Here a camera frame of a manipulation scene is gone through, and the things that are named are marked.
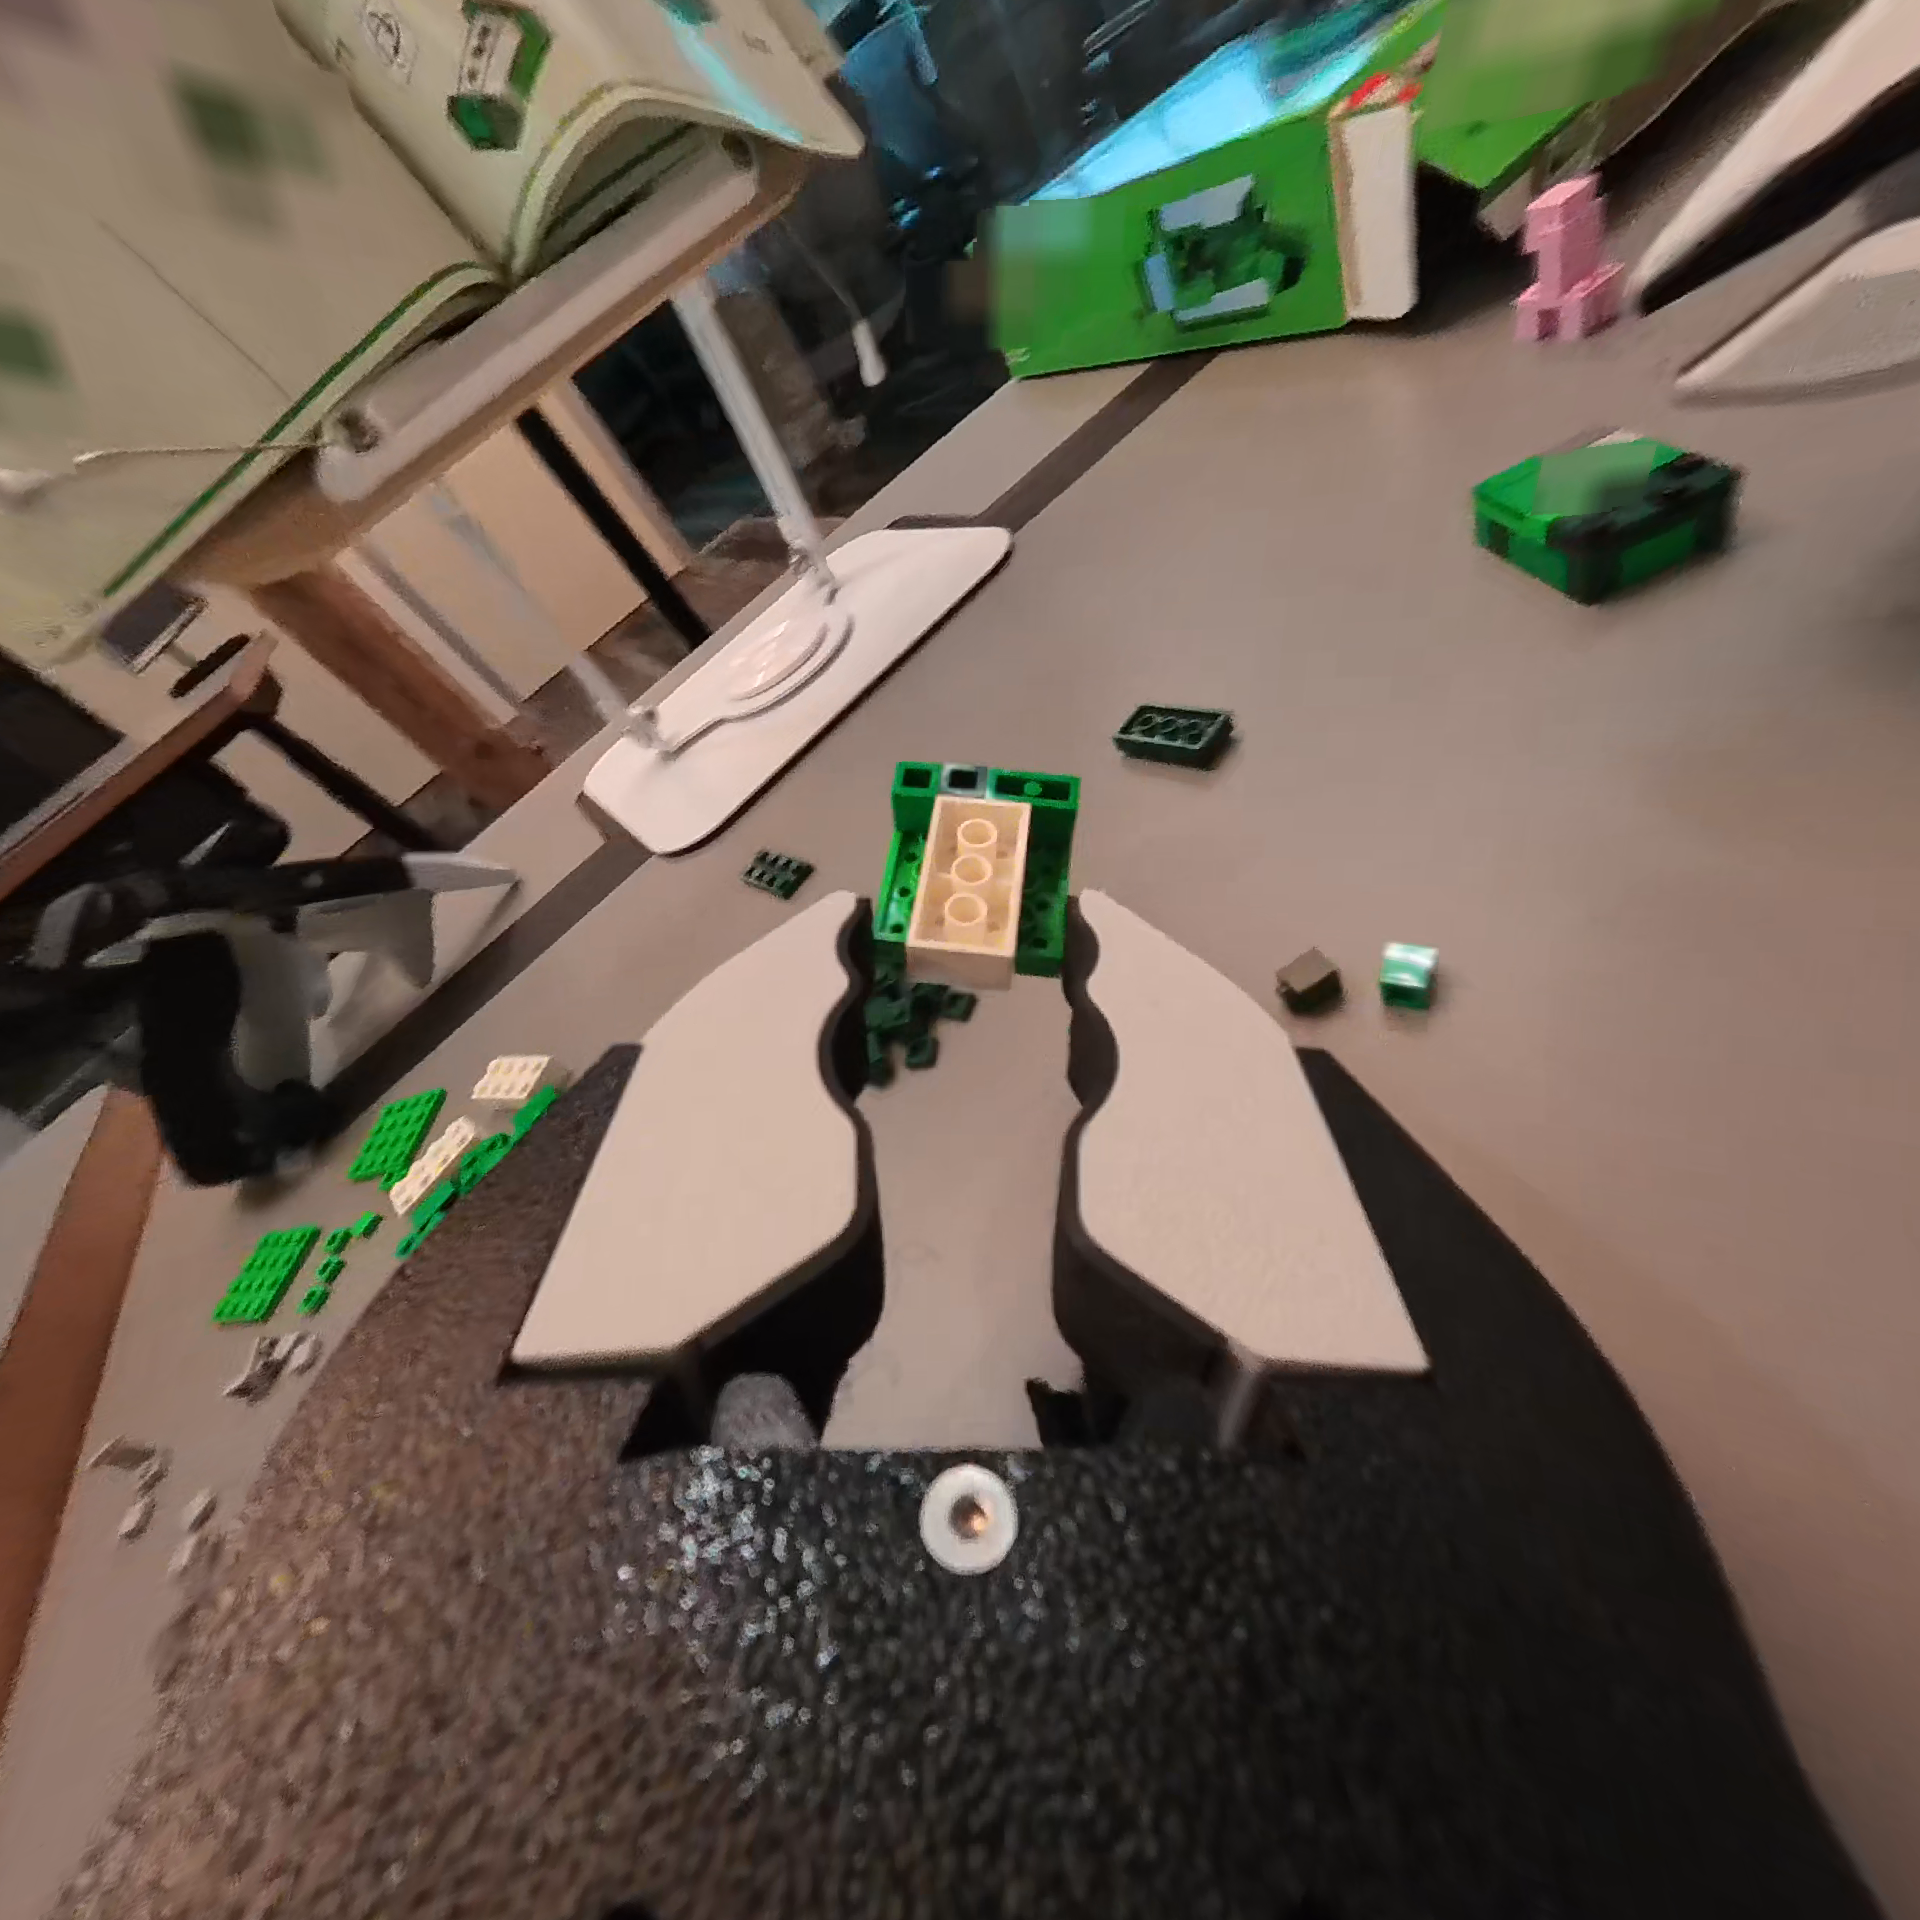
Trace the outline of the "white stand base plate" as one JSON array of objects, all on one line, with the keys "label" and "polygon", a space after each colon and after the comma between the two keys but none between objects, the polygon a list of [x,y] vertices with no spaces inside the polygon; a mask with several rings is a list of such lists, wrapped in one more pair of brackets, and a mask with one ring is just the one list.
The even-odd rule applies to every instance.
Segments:
[{"label": "white stand base plate", "polygon": [[364,388],[318,456],[326,501],[371,509],[378,491],[450,465],[462,433],[515,416],[673,303],[798,573],[730,639],[708,643],[670,691],[635,705],[593,692],[612,737],[584,780],[584,800],[656,856],[715,837],[1012,551],[994,523],[881,531],[825,546],[707,282],[734,231],[754,231],[777,204],[777,164],[800,161],[742,136],[699,138],[644,204],[450,343]]}]

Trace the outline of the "scatter of grey lego pieces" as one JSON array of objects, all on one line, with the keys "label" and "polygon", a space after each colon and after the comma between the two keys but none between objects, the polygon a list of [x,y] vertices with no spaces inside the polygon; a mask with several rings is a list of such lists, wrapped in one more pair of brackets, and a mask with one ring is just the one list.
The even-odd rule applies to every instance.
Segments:
[{"label": "scatter of grey lego pieces", "polygon": [[[283,1381],[312,1375],[321,1359],[323,1341],[314,1332],[260,1336],[240,1375],[224,1385],[224,1400],[244,1408],[259,1405]],[[112,1527],[115,1544],[140,1545],[166,1522],[166,1578],[185,1581],[210,1560],[227,1499],[222,1488],[196,1484],[169,1505],[174,1459],[161,1442],[118,1433],[92,1451],[87,1472],[110,1475],[128,1487],[128,1499]]]}]

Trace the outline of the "pink lego pig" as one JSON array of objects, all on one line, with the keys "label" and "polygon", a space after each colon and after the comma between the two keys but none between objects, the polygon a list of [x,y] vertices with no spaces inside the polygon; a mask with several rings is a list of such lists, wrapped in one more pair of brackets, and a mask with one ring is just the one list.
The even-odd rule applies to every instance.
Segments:
[{"label": "pink lego pig", "polygon": [[1585,341],[1617,324],[1624,266],[1610,259],[1606,231],[1606,196],[1595,175],[1558,183],[1527,205],[1520,244],[1534,282],[1515,299],[1520,343]]}]

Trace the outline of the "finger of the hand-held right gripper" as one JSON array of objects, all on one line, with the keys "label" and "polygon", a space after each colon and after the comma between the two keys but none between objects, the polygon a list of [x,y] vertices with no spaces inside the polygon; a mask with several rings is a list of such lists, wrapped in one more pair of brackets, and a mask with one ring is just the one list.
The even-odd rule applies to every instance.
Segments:
[{"label": "finger of the hand-held right gripper", "polygon": [[1633,271],[1628,303],[1654,313],[1689,297],[1915,149],[1918,4],[1862,4],[1692,188]]},{"label": "finger of the hand-held right gripper", "polygon": [[1918,217],[1878,227],[1684,363],[1682,402],[1875,394],[1918,373]]}]

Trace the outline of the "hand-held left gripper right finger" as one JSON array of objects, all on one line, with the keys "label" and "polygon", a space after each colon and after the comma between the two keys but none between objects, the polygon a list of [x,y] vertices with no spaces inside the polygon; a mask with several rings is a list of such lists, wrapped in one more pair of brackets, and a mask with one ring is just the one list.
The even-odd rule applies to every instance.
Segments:
[{"label": "hand-held left gripper right finger", "polygon": [[1281,1377],[1428,1379],[1289,1033],[1110,891],[1068,908],[1055,1322],[1097,1402],[1187,1385],[1219,1433]]}]

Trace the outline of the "green and white lego assembly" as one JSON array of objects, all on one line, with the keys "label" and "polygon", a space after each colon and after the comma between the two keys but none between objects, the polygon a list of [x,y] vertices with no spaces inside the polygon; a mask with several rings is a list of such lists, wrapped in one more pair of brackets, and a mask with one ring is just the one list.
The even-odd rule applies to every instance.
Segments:
[{"label": "green and white lego assembly", "polygon": [[904,760],[871,913],[882,963],[969,993],[1066,963],[1075,775]]}]

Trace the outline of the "spare black and white gripper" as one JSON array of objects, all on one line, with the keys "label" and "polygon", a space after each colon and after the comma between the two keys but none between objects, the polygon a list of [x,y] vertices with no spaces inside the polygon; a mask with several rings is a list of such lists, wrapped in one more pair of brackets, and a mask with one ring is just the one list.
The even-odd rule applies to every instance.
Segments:
[{"label": "spare black and white gripper", "polygon": [[447,850],[87,880],[6,933],[6,1059],[107,1047],[120,1015],[107,1075],[144,1098],[182,1178],[266,1180],[340,1125],[312,1047],[330,964],[374,956],[425,987],[434,904],[515,887],[515,871]]}]

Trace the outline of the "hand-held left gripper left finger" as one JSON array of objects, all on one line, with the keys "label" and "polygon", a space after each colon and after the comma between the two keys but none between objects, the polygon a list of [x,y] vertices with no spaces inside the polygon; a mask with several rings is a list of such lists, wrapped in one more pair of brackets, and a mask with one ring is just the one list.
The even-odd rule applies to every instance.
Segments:
[{"label": "hand-held left gripper left finger", "polygon": [[512,1340],[520,1377],[635,1377],[643,1433],[711,1433],[785,1381],[824,1433],[879,1328],[874,908],[833,891],[643,1039]]}]

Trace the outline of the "pile of bright green lego pieces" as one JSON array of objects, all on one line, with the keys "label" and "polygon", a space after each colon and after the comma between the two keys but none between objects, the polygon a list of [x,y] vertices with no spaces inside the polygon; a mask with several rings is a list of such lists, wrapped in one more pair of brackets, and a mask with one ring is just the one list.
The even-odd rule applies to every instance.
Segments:
[{"label": "pile of bright green lego pieces", "polygon": [[[395,1217],[387,1189],[390,1215],[401,1226],[401,1237],[393,1245],[393,1257],[399,1265],[424,1249],[424,1244],[439,1231],[439,1226],[449,1221],[454,1210],[458,1210],[459,1202],[515,1153],[515,1147],[536,1130],[540,1117],[558,1104],[558,1100],[561,1087],[546,1084],[540,1093],[532,1095],[532,1100],[528,1100],[515,1112],[515,1115],[508,1117],[500,1132],[482,1137],[476,1127],[479,1139],[467,1149],[458,1169],[450,1170],[449,1178],[439,1183],[409,1217]],[[321,1261],[314,1272],[314,1277],[304,1285],[297,1299],[297,1313],[303,1317],[312,1317],[330,1304],[334,1288],[345,1274],[352,1251],[359,1244],[376,1237],[379,1224],[382,1215],[366,1211],[355,1224],[332,1231],[323,1237]]]}]

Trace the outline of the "open instruction book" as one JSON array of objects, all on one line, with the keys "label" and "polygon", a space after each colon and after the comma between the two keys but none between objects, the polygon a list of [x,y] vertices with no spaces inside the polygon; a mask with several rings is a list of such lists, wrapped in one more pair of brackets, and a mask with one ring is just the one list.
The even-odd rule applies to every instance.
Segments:
[{"label": "open instruction book", "polygon": [[854,161],[810,4],[6,4],[6,652],[730,141]]}]

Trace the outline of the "bright green square lego plate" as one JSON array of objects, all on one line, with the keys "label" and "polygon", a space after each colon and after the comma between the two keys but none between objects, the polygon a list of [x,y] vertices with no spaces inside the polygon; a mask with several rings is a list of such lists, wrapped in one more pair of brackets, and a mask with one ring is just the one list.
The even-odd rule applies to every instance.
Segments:
[{"label": "bright green square lego plate", "polygon": [[260,1328],[272,1322],[288,1290],[303,1277],[321,1239],[323,1228],[314,1224],[260,1234],[212,1308],[210,1324],[217,1328]]},{"label": "bright green square lego plate", "polygon": [[350,1184],[391,1189],[419,1160],[447,1104],[443,1089],[390,1100],[348,1169]]}]

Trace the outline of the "dark green two-by-four lego brick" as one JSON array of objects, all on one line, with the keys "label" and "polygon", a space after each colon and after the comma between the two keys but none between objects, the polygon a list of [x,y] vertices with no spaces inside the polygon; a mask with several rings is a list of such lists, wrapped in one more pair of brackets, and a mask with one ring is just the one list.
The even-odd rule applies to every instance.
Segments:
[{"label": "dark green two-by-four lego brick", "polygon": [[1235,717],[1224,708],[1142,705],[1126,716],[1112,741],[1131,761],[1209,773],[1235,741]]}]

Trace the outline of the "green mosaic lego block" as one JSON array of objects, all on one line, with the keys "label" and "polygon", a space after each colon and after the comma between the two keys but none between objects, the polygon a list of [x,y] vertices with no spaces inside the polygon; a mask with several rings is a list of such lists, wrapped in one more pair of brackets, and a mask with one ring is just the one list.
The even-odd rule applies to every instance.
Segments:
[{"label": "green mosaic lego block", "polygon": [[1617,431],[1480,481],[1472,533],[1486,554],[1595,608],[1716,557],[1743,490],[1743,467]]}]

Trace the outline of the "wooden table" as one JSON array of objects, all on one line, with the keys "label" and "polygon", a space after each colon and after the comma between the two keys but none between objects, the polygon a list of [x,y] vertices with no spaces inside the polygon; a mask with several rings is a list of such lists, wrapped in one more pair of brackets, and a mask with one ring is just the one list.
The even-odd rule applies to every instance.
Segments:
[{"label": "wooden table", "polygon": [[188,548],[471,805],[530,796],[570,746],[530,708],[570,685],[587,731],[708,640],[695,554],[576,376],[454,465],[336,508],[299,456]]}]

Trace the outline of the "pile of dark green lego pieces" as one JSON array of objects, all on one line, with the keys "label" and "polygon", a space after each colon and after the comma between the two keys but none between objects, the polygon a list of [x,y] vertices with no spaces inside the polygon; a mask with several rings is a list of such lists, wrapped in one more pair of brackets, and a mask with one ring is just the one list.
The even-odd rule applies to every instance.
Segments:
[{"label": "pile of dark green lego pieces", "polygon": [[928,1073],[942,1059],[947,1025],[964,1025],[976,995],[932,979],[888,977],[865,1007],[866,1087],[888,1089],[896,1069]]}]

